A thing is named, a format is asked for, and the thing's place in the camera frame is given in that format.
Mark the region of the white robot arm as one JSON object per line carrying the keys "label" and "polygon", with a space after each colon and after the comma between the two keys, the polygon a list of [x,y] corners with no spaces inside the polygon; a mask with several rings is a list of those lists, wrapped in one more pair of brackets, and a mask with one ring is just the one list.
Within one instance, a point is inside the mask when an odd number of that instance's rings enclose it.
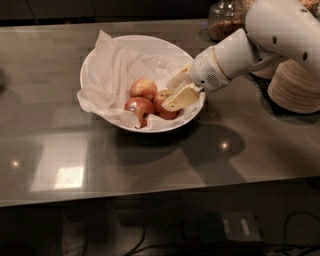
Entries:
{"label": "white robot arm", "polygon": [[314,77],[320,74],[320,23],[299,0],[256,0],[245,27],[196,56],[167,82],[173,91],[162,107],[176,111],[217,91],[241,74],[292,59]]}

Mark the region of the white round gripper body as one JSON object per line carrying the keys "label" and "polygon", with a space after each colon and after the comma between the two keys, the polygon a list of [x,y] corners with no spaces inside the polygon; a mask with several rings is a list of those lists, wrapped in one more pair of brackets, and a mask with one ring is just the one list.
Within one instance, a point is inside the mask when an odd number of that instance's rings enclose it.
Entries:
{"label": "white round gripper body", "polygon": [[195,85],[210,92],[220,90],[231,82],[222,71],[213,46],[196,56],[190,65],[189,77]]}

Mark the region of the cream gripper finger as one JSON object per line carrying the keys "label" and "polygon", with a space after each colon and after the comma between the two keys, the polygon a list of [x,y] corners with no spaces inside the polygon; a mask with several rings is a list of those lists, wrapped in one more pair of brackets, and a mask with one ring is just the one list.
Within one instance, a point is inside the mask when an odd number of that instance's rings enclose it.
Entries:
{"label": "cream gripper finger", "polygon": [[202,91],[203,88],[194,83],[179,85],[177,88],[169,89],[169,96],[161,106],[170,112],[181,110],[197,102]]}
{"label": "cream gripper finger", "polygon": [[185,66],[166,83],[166,87],[170,90],[176,90],[181,85],[189,84],[191,82],[189,70],[190,66]]}

